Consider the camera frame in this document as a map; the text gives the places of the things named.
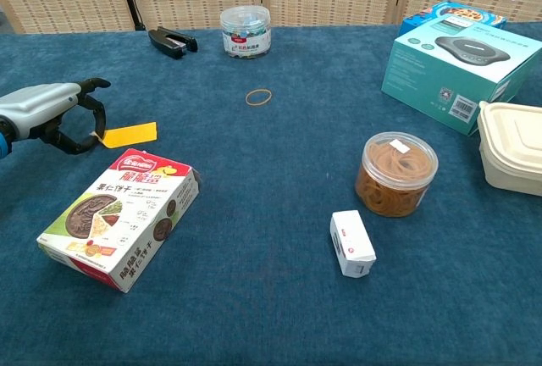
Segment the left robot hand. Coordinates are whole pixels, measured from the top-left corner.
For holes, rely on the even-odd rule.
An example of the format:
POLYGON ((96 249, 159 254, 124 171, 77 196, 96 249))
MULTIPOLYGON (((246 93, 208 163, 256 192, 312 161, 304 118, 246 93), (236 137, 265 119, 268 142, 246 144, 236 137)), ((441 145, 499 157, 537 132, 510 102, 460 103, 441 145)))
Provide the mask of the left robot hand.
POLYGON ((14 127, 13 143, 39 138, 67 154, 85 153, 98 143, 97 138, 103 136, 106 128, 105 108, 90 93, 109 86, 109 81, 97 77, 80 82, 27 86, 0 97, 0 117, 14 127), (81 142, 72 140, 59 129, 64 114, 75 106, 92 111, 95 119, 95 134, 81 142))

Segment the clear jar of rubber bands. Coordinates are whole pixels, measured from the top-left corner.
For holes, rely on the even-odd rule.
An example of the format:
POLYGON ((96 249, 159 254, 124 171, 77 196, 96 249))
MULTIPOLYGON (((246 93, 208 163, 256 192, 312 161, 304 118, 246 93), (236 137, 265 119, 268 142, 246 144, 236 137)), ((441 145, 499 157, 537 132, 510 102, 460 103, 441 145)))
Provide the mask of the clear jar of rubber bands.
POLYGON ((381 132, 363 147, 355 191, 372 212, 406 217, 418 208, 438 167, 426 141, 404 132, 381 132))

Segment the clear jar of binder clips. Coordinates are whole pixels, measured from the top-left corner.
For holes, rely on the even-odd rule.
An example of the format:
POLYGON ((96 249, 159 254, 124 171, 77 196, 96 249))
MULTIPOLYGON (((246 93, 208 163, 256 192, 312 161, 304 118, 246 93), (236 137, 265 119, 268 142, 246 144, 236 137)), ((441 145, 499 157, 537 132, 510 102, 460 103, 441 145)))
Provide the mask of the clear jar of binder clips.
POLYGON ((262 5, 227 8, 220 25, 224 50, 231 57, 255 58, 270 49, 270 12, 262 5))

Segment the black stapler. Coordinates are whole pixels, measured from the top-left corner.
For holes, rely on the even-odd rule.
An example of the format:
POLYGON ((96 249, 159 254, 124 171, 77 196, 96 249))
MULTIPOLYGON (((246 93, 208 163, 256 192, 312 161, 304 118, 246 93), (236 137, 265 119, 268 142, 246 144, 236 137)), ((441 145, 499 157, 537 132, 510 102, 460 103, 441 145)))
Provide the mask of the black stapler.
POLYGON ((184 56, 184 51, 196 53, 198 44, 196 38, 174 30, 166 29, 162 26, 155 30, 147 32, 151 44, 165 55, 180 59, 184 56))

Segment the small white box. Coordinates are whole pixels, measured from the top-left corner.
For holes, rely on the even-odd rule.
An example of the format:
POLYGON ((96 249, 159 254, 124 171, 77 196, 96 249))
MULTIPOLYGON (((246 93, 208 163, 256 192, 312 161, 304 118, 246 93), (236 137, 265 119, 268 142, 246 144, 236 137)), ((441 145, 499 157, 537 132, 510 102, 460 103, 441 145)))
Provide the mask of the small white box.
POLYGON ((377 257, 359 212, 333 212, 329 231, 341 273, 351 278, 368 275, 377 257))

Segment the teal speakerphone box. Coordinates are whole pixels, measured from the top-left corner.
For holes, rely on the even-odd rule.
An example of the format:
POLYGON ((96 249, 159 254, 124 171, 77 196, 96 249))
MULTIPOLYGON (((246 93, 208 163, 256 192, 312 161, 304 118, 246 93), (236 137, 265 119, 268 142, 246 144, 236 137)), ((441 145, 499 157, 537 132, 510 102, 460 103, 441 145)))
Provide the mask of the teal speakerphone box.
POLYGON ((540 55, 541 41, 447 15, 394 40, 382 91, 470 136, 479 103, 510 101, 540 55))

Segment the red and white snack box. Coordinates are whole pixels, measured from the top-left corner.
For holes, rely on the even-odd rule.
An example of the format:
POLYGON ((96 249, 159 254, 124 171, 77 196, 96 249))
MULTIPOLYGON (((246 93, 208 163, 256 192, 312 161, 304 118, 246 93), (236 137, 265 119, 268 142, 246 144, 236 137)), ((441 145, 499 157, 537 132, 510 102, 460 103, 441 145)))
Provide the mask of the red and white snack box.
POLYGON ((130 148, 36 242, 48 257, 128 292, 199 191, 190 165, 130 148))

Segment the beige lidded food container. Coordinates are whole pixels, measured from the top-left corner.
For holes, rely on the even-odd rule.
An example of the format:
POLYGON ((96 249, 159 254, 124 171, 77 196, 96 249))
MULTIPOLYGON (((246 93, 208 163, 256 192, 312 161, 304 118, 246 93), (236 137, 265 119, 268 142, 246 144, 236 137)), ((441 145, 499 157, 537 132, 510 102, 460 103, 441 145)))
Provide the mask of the beige lidded food container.
POLYGON ((542 107, 479 103, 480 156, 493 187, 542 197, 542 107))

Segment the blue table cloth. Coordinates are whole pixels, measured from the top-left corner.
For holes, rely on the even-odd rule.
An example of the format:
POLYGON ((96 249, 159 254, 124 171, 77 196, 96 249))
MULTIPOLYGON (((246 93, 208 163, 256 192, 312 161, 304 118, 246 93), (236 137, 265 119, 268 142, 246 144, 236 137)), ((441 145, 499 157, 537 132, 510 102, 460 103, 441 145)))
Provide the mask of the blue table cloth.
POLYGON ((143 149, 202 189, 122 293, 48 258, 36 238, 118 156, 21 141, 0 160, 0 365, 542 366, 542 197, 489 186, 476 136, 380 90, 393 25, 275 28, 228 57, 217 30, 173 60, 143 31, 0 34, 0 96, 102 77, 108 126, 154 121, 143 149), (272 99, 251 107, 246 94, 272 99), (398 131, 439 167, 418 208, 369 210, 366 141, 398 131), (341 273, 333 212, 357 210, 376 253, 341 273))

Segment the blue cookie box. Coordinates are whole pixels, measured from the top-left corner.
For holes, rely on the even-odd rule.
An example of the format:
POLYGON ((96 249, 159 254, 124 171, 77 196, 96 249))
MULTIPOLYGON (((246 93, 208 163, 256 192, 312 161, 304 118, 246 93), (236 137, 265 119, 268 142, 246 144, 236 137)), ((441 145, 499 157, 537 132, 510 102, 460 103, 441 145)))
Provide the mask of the blue cookie box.
POLYGON ((503 29, 507 22, 507 17, 464 3, 445 0, 421 10, 416 14, 406 17, 401 23, 398 35, 402 36, 420 25, 423 25, 433 19, 443 18, 447 15, 453 15, 486 25, 492 25, 500 29, 503 29))

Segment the loose rubber band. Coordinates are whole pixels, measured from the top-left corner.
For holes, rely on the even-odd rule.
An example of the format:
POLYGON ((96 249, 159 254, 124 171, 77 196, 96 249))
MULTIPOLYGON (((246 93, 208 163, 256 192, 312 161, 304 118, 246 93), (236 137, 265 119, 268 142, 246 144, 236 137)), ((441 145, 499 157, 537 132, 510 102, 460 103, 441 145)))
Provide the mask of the loose rubber band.
POLYGON ((273 93, 267 88, 257 88, 249 91, 245 96, 245 102, 251 107, 260 107, 268 103, 273 93))

